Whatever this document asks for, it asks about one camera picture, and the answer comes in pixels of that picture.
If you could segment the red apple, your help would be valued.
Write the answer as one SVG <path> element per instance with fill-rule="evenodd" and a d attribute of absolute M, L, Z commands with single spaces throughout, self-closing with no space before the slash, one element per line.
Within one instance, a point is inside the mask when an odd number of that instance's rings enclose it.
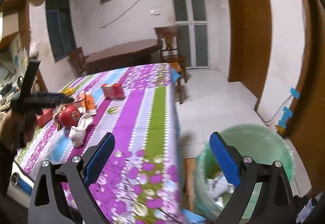
<path fill-rule="evenodd" d="M 74 104 L 67 104 L 58 114 L 58 122 L 65 129 L 70 129 L 77 126 L 81 118 L 81 113 Z"/>

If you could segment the white crumpled cloth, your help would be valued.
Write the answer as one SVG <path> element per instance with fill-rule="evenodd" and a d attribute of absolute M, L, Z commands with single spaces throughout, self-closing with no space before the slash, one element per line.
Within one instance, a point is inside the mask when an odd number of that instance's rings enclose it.
<path fill-rule="evenodd" d="M 75 148 L 79 148 L 84 144 L 87 128 L 92 125 L 93 117 L 89 113 L 81 116 L 78 125 L 72 126 L 69 132 L 69 139 Z"/>

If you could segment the orange white snack bag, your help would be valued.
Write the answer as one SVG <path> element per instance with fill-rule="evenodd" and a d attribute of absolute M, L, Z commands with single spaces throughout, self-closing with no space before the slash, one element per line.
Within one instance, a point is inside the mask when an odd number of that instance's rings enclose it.
<path fill-rule="evenodd" d="M 81 114 L 97 115 L 96 105 L 93 96 L 90 92 L 81 91 L 79 94 L 78 110 Z"/>

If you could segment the brown wooden door right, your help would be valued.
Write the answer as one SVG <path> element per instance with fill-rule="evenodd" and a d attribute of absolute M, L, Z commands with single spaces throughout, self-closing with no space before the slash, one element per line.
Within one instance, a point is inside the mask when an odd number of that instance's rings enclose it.
<path fill-rule="evenodd" d="M 296 181 L 301 195 L 324 191 L 324 7 L 320 0 L 302 0 L 305 10 L 305 51 L 288 123 L 289 137 L 301 164 Z"/>

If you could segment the glass panel door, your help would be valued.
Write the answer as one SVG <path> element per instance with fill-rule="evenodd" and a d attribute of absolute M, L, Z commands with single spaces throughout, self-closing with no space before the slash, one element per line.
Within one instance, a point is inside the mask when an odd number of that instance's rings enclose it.
<path fill-rule="evenodd" d="M 177 48 L 187 68 L 208 67 L 207 15 L 204 0 L 173 0 Z"/>

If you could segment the blue tape on wall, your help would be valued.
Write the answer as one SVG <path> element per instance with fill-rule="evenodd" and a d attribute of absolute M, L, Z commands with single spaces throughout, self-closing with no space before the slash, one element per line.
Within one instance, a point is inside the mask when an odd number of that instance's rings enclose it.
<path fill-rule="evenodd" d="M 299 100 L 300 98 L 300 93 L 293 87 L 290 88 L 290 96 L 288 97 L 288 100 L 292 97 L 295 98 L 296 100 Z M 285 130 L 287 121 L 293 116 L 293 111 L 290 110 L 290 108 L 288 108 L 287 106 L 283 106 L 282 110 L 283 110 L 283 115 L 277 124 L 278 130 L 280 129 Z"/>

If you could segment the brown wooden door middle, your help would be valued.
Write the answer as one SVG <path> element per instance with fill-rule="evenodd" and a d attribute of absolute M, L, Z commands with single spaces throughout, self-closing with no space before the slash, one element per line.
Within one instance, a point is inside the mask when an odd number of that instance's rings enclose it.
<path fill-rule="evenodd" d="M 230 82 L 242 82 L 261 98 L 271 53 L 270 0 L 229 0 Z"/>

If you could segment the dark wooden dining table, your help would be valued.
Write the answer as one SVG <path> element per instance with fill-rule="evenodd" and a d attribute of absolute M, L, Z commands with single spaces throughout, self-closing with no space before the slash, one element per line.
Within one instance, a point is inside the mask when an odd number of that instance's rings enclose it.
<path fill-rule="evenodd" d="M 152 54 L 161 50 L 162 41 L 147 39 L 128 42 L 100 52 L 85 59 L 86 70 L 90 73 L 152 63 Z"/>

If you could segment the small red carton box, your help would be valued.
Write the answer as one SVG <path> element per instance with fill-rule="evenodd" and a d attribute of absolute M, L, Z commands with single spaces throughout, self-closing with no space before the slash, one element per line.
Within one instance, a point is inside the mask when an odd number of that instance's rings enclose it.
<path fill-rule="evenodd" d="M 105 98 L 110 100 L 123 100 L 125 93 L 121 83 L 103 84 L 101 85 Z"/>

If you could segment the wooden chair by window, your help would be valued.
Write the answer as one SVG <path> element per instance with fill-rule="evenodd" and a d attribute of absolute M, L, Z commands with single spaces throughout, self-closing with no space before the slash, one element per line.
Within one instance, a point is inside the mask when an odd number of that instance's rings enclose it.
<path fill-rule="evenodd" d="M 93 54 L 84 55 L 82 47 L 68 52 L 68 61 L 78 76 L 82 76 L 86 72 L 85 60 Z"/>

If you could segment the yellow plastic bottle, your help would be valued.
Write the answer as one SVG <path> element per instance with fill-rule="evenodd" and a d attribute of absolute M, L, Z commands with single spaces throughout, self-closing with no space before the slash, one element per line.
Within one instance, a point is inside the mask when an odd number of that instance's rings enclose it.
<path fill-rule="evenodd" d="M 66 87 L 61 91 L 61 93 L 65 94 L 67 97 L 72 96 L 75 93 L 76 89 L 73 87 Z"/>

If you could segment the purple striped floral tablecloth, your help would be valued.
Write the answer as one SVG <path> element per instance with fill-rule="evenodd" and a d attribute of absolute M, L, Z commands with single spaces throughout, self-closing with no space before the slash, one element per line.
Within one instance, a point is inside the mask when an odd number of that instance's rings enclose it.
<path fill-rule="evenodd" d="M 101 85 L 121 83 L 125 98 L 105 98 Z M 181 205 L 178 162 L 179 125 L 172 69 L 166 63 L 131 66 L 78 78 L 81 91 L 94 98 L 97 115 L 75 148 L 69 131 L 51 120 L 15 157 L 35 182 L 42 162 L 69 162 L 97 145 L 106 133 L 115 148 L 89 190 L 109 223 L 186 223 Z"/>

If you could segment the dark window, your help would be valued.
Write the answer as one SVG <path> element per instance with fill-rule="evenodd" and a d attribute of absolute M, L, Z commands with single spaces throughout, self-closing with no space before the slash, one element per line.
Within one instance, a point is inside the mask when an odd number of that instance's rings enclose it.
<path fill-rule="evenodd" d="M 46 21 L 54 61 L 76 49 L 69 0 L 46 0 Z"/>

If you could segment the green lined trash bin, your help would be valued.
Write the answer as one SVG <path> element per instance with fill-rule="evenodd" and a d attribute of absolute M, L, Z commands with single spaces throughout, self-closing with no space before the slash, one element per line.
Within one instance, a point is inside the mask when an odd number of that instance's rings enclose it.
<path fill-rule="evenodd" d="M 283 138 L 268 128 L 242 124 L 214 132 L 196 159 L 194 210 L 214 221 L 249 220 L 263 199 L 289 205 L 295 166 Z"/>

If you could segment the large red carton box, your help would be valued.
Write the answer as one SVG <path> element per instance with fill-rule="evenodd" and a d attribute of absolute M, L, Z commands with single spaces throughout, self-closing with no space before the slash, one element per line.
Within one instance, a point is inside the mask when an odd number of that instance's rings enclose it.
<path fill-rule="evenodd" d="M 38 127 L 42 128 L 43 126 L 45 126 L 53 117 L 53 109 L 52 108 L 47 108 L 45 110 L 43 110 L 43 114 L 42 115 L 37 115 L 37 123 L 38 123 Z"/>

